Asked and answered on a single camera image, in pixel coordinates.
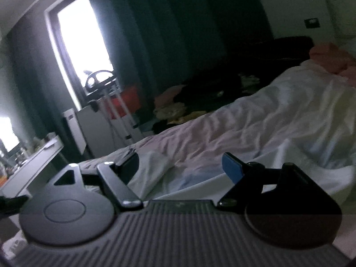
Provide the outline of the white zip-up jacket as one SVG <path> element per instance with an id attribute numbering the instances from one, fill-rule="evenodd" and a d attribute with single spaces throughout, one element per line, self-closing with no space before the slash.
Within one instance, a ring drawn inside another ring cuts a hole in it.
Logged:
<path id="1" fill-rule="evenodd" d="M 355 166 L 338 169 L 318 166 L 290 140 L 285 140 L 273 151 L 257 157 L 267 168 L 279 168 L 292 162 L 313 179 L 338 204 L 346 201 L 355 185 Z M 242 179 L 242 167 L 223 156 L 220 165 L 202 166 L 188 172 L 174 169 L 168 157 L 150 151 L 139 155 L 139 168 L 128 187 L 143 201 L 148 200 L 213 200 L 217 202 Z"/>

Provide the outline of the white dressing table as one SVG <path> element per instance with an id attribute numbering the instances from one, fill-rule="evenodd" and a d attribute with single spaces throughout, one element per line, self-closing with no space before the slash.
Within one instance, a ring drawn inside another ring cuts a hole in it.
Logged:
<path id="1" fill-rule="evenodd" d="M 47 165 L 61 153 L 63 147 L 64 145 L 59 136 L 55 136 L 47 142 L 1 186 L 1 196 L 8 198 L 19 196 Z"/>

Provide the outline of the lit vanity mirror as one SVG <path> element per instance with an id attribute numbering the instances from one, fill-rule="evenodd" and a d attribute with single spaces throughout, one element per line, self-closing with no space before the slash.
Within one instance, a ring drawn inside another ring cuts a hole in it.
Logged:
<path id="1" fill-rule="evenodd" d="M 0 119 L 0 138 L 7 152 L 18 146 L 19 139 L 14 133 L 12 122 L 9 117 L 1 117 Z"/>

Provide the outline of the white cabinet under window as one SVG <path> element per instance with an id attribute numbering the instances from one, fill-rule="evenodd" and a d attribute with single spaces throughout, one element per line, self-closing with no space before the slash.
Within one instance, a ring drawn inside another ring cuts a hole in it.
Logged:
<path id="1" fill-rule="evenodd" d="M 108 119 L 103 111 L 93 111 L 87 106 L 77 112 L 77 120 L 90 152 L 95 158 L 106 156 L 125 148 L 127 144 L 119 134 L 115 121 Z"/>

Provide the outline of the white panel heater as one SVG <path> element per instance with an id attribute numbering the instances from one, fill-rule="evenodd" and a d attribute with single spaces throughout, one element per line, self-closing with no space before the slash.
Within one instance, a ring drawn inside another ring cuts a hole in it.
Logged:
<path id="1" fill-rule="evenodd" d="M 65 121 L 69 127 L 69 130 L 72 134 L 72 137 L 74 139 L 74 142 L 78 148 L 78 151 L 81 155 L 85 153 L 86 149 L 86 140 L 83 136 L 83 133 L 80 128 L 80 124 L 77 120 L 75 110 L 74 109 L 69 109 L 63 112 L 63 117 L 65 118 Z"/>

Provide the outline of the dark green left curtain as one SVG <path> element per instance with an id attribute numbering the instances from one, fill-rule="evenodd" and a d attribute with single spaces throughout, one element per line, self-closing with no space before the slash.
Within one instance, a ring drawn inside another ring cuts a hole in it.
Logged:
<path id="1" fill-rule="evenodd" d="M 50 63 L 27 23 L 18 23 L 7 35 L 15 81 L 37 137 L 55 132 L 70 163 L 82 159 L 63 113 L 75 107 L 56 62 Z"/>

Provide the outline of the dark green curtain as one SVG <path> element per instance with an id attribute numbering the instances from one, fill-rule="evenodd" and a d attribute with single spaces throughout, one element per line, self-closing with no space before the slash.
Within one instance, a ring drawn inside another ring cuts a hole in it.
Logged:
<path id="1" fill-rule="evenodd" d="M 70 163 L 82 159 L 63 113 L 75 107 L 56 62 L 50 63 L 27 23 L 18 23 L 7 35 L 15 81 L 37 137 L 55 132 Z"/>
<path id="2" fill-rule="evenodd" d="M 116 76 L 138 88 L 142 119 L 178 85 L 193 110 L 233 102 L 243 94 L 242 76 L 273 41 L 260 0 L 89 1 Z"/>

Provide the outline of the red cloth on stand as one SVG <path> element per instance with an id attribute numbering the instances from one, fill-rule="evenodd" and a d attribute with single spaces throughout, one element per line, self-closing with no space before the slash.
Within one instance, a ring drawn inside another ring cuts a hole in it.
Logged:
<path id="1" fill-rule="evenodd" d="M 141 103 L 139 100 L 138 89 L 136 86 L 130 86 L 121 92 L 121 98 L 126 104 L 129 112 L 131 114 L 136 113 L 137 110 L 141 108 Z M 120 117 L 124 117 L 126 112 L 124 111 L 121 103 L 116 96 L 111 96 L 114 108 L 118 112 Z"/>

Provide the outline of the orange pillow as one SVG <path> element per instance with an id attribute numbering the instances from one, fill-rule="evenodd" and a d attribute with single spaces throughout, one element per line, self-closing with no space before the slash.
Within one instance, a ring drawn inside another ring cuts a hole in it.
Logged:
<path id="1" fill-rule="evenodd" d="M 333 43 L 316 45 L 309 51 L 310 59 L 331 74 L 339 75 L 355 87 L 355 58 Z"/>

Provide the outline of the dark green right curtain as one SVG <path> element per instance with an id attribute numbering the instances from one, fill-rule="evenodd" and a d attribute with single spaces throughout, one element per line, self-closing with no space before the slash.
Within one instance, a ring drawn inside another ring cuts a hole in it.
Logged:
<path id="1" fill-rule="evenodd" d="M 242 76 L 273 41 L 260 0 L 89 1 L 116 76 L 138 88 L 142 119 L 178 85 L 193 110 L 233 102 L 243 94 Z"/>

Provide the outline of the window with dark frame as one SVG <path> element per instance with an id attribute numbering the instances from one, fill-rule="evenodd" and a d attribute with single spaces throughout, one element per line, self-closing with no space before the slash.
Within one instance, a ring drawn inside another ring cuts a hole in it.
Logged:
<path id="1" fill-rule="evenodd" d="M 81 109 L 89 100 L 88 76 L 103 70 L 97 75 L 101 82 L 113 71 L 97 17 L 89 0 L 59 0 L 47 16 L 63 79 L 76 108 Z"/>

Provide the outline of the black wall switch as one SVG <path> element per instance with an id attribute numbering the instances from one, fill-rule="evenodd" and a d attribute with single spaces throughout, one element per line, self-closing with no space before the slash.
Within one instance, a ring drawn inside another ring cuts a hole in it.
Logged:
<path id="1" fill-rule="evenodd" d="M 318 18 L 309 18 L 304 20 L 306 29 L 320 28 L 320 22 Z"/>

